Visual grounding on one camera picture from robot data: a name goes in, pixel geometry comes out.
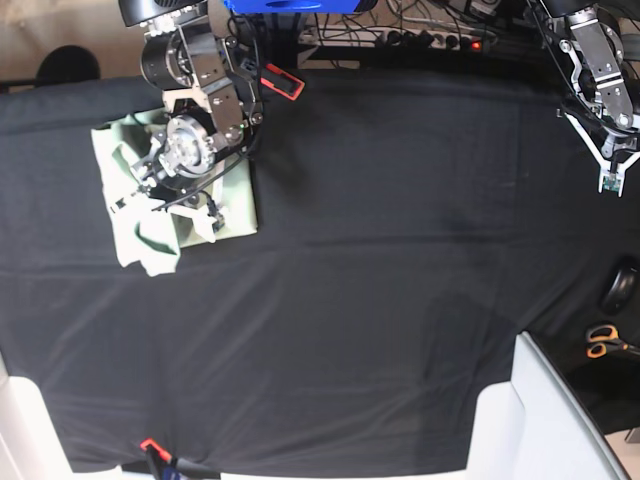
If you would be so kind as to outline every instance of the folded cloth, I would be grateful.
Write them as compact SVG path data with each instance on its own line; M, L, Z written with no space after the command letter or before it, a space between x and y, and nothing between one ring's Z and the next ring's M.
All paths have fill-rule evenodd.
M151 135L163 129L166 121L164 110L159 109L127 115L91 131L118 262L123 267L140 262L152 277L175 272L181 248L207 241L198 235L190 219L163 210L154 212L164 203L162 200L143 194L132 196L139 184L130 167L148 153ZM222 163L216 166L217 171L224 168ZM215 233L216 240L256 233L247 160L214 182L207 192L225 213L225 225ZM112 208L123 199L124 206Z

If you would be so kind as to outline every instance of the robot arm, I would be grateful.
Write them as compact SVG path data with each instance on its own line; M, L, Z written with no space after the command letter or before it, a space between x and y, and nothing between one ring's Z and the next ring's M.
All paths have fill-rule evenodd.
M263 120L259 76L239 65L259 63L259 52L251 59L236 38L216 36L206 1L120 0L120 9L127 26L148 28L141 69L170 116L131 171L139 192L166 199L160 208L168 208L211 185L220 161L250 153Z
M552 55L551 42L557 43L572 65L565 79L574 101L563 105L562 114L600 165L599 191L622 196L625 172L640 159L635 113L640 105L631 95L637 86L623 74L618 22L590 0L540 0L540 5L533 11L545 42Z

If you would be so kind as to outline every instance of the black table cloth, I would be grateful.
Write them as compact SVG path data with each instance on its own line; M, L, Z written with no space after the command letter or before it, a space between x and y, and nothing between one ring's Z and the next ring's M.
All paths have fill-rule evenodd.
M233 473L462 469L477 395L525 329L603 431L640 424L636 364L589 361L582 339L609 269L640 256L640 166L599 195L558 98L525 85L301 75L297 102L267 105L259 233L153 279L117 264L89 132L159 92L0 97L0 351L74 469L141 459L148 436ZM637 311L616 320L630 340Z

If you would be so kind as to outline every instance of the metal bracket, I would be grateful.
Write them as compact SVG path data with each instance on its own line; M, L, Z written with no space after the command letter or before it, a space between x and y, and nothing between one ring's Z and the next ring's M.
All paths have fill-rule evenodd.
M569 55L569 58L573 63L573 71L571 72L571 85L573 86L573 89L575 90L576 94L580 96L582 101L586 105L588 105L589 108L591 108L591 110L594 111L594 113L596 112L601 113L602 105L598 105L597 103L590 102L589 100L587 100L587 98L584 96L584 93L582 92L582 88L580 87L580 74L582 73L582 70L583 70L582 61L578 57L578 54L576 53L576 49L574 48L573 43L569 40L561 40L560 50L563 53L566 53L567 55Z
M614 54L595 9L587 8L568 18L573 36L589 65L607 111L619 127L630 128L633 123L633 103L618 66L618 47L615 47Z
M238 39L235 37L227 37L224 41L221 42L222 49L224 55L227 57L227 64L229 65L229 70L232 73L235 73L240 78L242 78L247 85L249 85L249 91L251 92L251 104L249 108L246 109L247 116L249 117L249 121L257 125L262 122L262 99L260 98L260 89L258 88L258 84L253 78L253 76L247 72L244 68L240 67L235 57L233 56L233 52L231 49L234 49L238 46Z
M178 100L191 99L211 114L218 132L230 145L242 141L242 109L233 82L227 77L219 45L209 18L198 18L178 27L191 69L191 88L163 92L170 112Z
M613 165L613 162L605 160L600 150L591 139L587 131L576 117L568 113L564 114L567 120L571 123L578 135L582 138L582 141L587 145L591 154L596 159L596 162L600 165L600 177L598 180L598 192L602 193L602 190L609 190L617 192L618 197L622 197L622 189L624 188L625 173L629 170L638 160L640 160L640 152L636 152L631 155L624 163L618 163Z

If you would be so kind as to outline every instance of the black cable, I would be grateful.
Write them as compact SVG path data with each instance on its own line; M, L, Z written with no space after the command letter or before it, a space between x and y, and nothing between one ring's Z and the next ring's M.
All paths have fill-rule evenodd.
M474 16L471 16L471 15L468 15L464 11L461 11L460 9L458 9L455 6L449 4L445 0L423 0L423 1L426 1L426 2L430 3L431 5L433 5L436 8L449 9L451 12L455 13L456 15L458 15L458 21L460 23L464 23L466 26L469 26L471 28L475 28L478 32L481 32L483 29L486 28L487 31L493 33L496 36L508 35L510 33L509 30L507 30L506 28L499 28L499 27L497 27L495 25L490 25L490 23L487 21L487 17L480 18L480 17L474 17Z
M351 29L351 28L347 25L347 23L346 23L346 21L347 21L347 20L348 20L348 21L350 21L350 22L355 23L355 24L360 28L360 30L363 30L363 31L368 32L368 33L371 33L371 34L376 38L376 40L380 40L381 33L376 32L376 31L375 31L375 30L373 30L371 27L365 27L364 25L362 25L361 23L359 23L357 20L355 20L355 19L353 19L353 18L349 18L347 15L343 15L343 16L342 16L342 18L343 18L343 21L344 21L345 26L346 26L350 31L355 32L356 30ZM359 37L358 37L358 46L360 46L360 38L359 38Z
M347 20L345 18L345 15L341 15L340 16L340 23L342 23L342 25L344 25L345 28L345 32L347 35L349 35L349 44L353 43L353 31L352 28L347 24ZM356 41L358 42L358 47L362 46L362 42L360 41L360 36L356 34Z
M638 75L638 71L633 66L633 63L631 63L629 60L624 60L624 63L626 63L627 66L633 71L633 74L636 77L636 80L640 80L640 75Z
M378 26L378 23L379 23L379 20L380 20L379 15L378 15L378 14L375 14L375 15L374 15L374 14L373 14L373 10L369 10L369 12L368 12L368 13L369 13L369 16L371 17L371 21L373 22L373 26L374 26L374 27L377 27L377 26Z
M411 3L411 5L408 5L407 7L404 7L404 8L402 8L402 6L401 6L401 5L399 5L399 3L397 2L397 0L391 0L391 1L396 2L396 6L400 8L400 11L399 11L399 12L395 12L395 11L394 11L394 10L392 10L392 9L389 7L389 5L387 4L387 10L389 11L389 13L391 13L391 15L393 15L393 16L396 18L396 21L395 21L395 22L393 22L393 24L392 24L392 25L390 25L390 27L393 27L393 26L394 26L396 23L398 23L398 21L399 21L399 22L400 22L400 33L403 33L403 32L404 32L404 29L403 29L403 24L402 24L402 22L403 22L403 20L404 20L404 12L406 12L406 11L408 11L408 10L410 10L410 9L414 8L414 7L418 4L418 2L419 2L420 0L415 0L413 3Z
M238 25L236 23L236 20L233 16L229 15L229 18L227 18L227 30L229 30L229 33L231 35L233 35L234 37L238 38L238 41L240 41L240 34L239 34L239 30L238 30Z
M347 30L344 30L342 28L327 28L327 30L329 32L338 32L335 35L325 35L324 37L324 41L327 40L333 40L334 38L341 38L344 37L345 35L348 35L350 33L357 33L357 32L362 32L362 31L370 31L371 33L374 33L374 31L372 31L370 28L365 28L365 29L361 29L361 28L351 28L351 27L347 27ZM375 40L366 40L366 39L362 39L362 38L358 38L358 43L376 43Z
M147 127L148 125L142 123L140 120L138 120L138 117L136 117L138 113L139 112L132 113L131 118L133 119L134 122L136 122L136 125L138 125L139 127Z
M444 7L444 11L447 12L447 15L449 15L453 20L453 23L456 24L456 28L458 29L458 44L460 44L460 40L462 40L462 31L460 30L460 24L458 23L458 20L456 20L456 17L451 15L451 12L449 12L449 9L447 7Z
M238 154L238 158L236 158L233 161L233 163L231 163L230 165L224 167L224 169L220 173L215 174L213 177L208 179L206 182L200 184L197 188L194 188L193 190L187 191L185 194L181 195L180 197L176 198L175 200L171 200L169 202L165 202L163 205L160 205L159 207L154 208L152 211L153 212L157 212L159 210L166 210L169 207L172 207L174 205L178 205L178 204L184 202L185 200L188 200L191 197L195 197L196 195L199 195L200 193L202 193L204 191L205 188L207 188L209 185L211 185L213 182L215 182L219 178L224 177L227 173L229 173L231 170L236 168L240 164L240 162L242 162L243 160L245 160L247 158L248 158L248 154L246 152Z
M433 20L433 15L431 15L431 10L429 10L429 7L427 7L427 4L424 2L424 0L418 0L418 2L416 3L416 9L424 15L424 12L420 10L420 7L425 9L425 11L427 12L427 16L429 17L429 20Z
M640 32L640 27L635 22L635 20L633 20L631 18L631 17L633 17L633 14L631 12L629 12L629 10L627 10L626 5L624 5L623 3L620 3L620 2L616 2L616 1L614 1L613 3L617 4L617 6L618 6L617 8L627 16L627 19L633 24L634 27L636 27L636 30L638 30L638 32Z
M253 43L253 51L256 56L256 83L258 84L258 88L262 85L262 68L264 67L264 62L262 58L262 50L260 49L260 45L258 44L258 31L255 28L255 25L251 22L247 15L242 15L242 18L247 23L247 27L252 36Z
M330 13L327 13L327 16L324 19L324 27L322 28L322 30L320 30L320 19L318 18L318 14L314 13L313 17L316 20L316 30L318 31L318 41L320 42L320 46L324 48L324 39L323 39L323 35L324 35L324 31L327 28L327 24L329 23L329 15L331 15ZM342 69L342 66L340 65L339 61L336 60L329 60L329 63L331 63L331 65L333 66L333 68L335 68L336 70Z

